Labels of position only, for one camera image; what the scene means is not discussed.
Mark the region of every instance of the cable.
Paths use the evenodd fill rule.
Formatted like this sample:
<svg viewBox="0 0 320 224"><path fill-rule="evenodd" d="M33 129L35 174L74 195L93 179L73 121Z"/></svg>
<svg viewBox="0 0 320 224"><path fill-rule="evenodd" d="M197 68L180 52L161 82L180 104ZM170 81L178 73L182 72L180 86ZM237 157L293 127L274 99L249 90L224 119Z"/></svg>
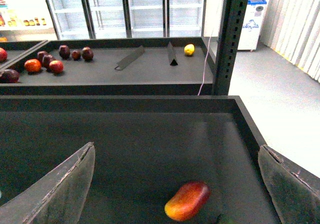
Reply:
<svg viewBox="0 0 320 224"><path fill-rule="evenodd" d="M218 16L219 7L220 7L220 3L218 4L218 7L217 7L216 12L215 12L215 16L216 16L216 17ZM210 50L210 41L211 41L211 37L212 37L212 35L213 35L213 33L214 33L215 27L216 27L216 26L213 25L213 29L212 29L212 32L211 32L211 35L210 35L209 41L208 41L208 48L207 48L207 52L206 52L205 59L204 59L204 67L203 67L203 75L202 75L202 84L201 84L201 86L200 86L200 89L199 89L199 92L198 92L198 96L200 96L202 87L203 87L204 84L205 84L206 65L207 65L207 59L208 59L209 50Z"/></svg>
<svg viewBox="0 0 320 224"><path fill-rule="evenodd" d="M203 75L202 75L202 84L201 84L201 86L200 86L200 89L199 89L199 92L198 92L198 96L200 96L202 87L203 87L204 84L205 84L206 64L207 64L207 59L208 59L208 55L209 55L210 41L211 41L211 37L212 37L212 35L213 35L213 33L214 33L214 30L215 30L215 27L213 27L212 32L211 32L211 35L210 35L210 37L209 37L208 48L207 48L207 52L206 52L205 59L204 59L204 67L203 67Z"/></svg>

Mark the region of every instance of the vertical blind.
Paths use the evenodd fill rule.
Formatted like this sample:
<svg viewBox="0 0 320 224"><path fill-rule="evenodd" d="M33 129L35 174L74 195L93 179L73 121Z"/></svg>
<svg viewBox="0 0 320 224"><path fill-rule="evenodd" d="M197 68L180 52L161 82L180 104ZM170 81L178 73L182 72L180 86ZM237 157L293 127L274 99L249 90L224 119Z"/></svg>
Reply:
<svg viewBox="0 0 320 224"><path fill-rule="evenodd" d="M320 0L270 0L261 41L320 82Z"/></svg>

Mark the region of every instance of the mango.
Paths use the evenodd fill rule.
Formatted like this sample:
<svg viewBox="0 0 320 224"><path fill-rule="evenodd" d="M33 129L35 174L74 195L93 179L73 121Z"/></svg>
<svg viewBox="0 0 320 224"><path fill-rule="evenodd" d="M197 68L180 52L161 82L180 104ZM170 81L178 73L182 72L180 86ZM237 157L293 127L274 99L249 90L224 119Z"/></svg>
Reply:
<svg viewBox="0 0 320 224"><path fill-rule="evenodd" d="M203 181L190 181L184 184L165 204L166 215L178 222L193 218L208 201L210 189Z"/></svg>

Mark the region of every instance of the white wall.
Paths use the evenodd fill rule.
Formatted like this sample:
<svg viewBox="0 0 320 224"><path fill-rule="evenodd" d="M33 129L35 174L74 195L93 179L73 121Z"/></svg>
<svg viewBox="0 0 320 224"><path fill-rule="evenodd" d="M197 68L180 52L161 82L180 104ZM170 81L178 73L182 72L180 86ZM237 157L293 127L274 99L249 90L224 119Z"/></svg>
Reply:
<svg viewBox="0 0 320 224"><path fill-rule="evenodd" d="M206 0L204 36L209 37L213 31L213 37L219 34L223 0Z"/></svg>

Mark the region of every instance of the white chest freezer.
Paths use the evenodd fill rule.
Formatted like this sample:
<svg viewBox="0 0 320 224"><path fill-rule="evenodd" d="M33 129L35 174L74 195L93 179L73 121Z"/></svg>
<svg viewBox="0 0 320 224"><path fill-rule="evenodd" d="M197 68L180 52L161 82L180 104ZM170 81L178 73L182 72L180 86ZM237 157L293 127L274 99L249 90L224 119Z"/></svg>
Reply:
<svg viewBox="0 0 320 224"><path fill-rule="evenodd" d="M266 5L266 0L248 0L238 50L257 48Z"/></svg>

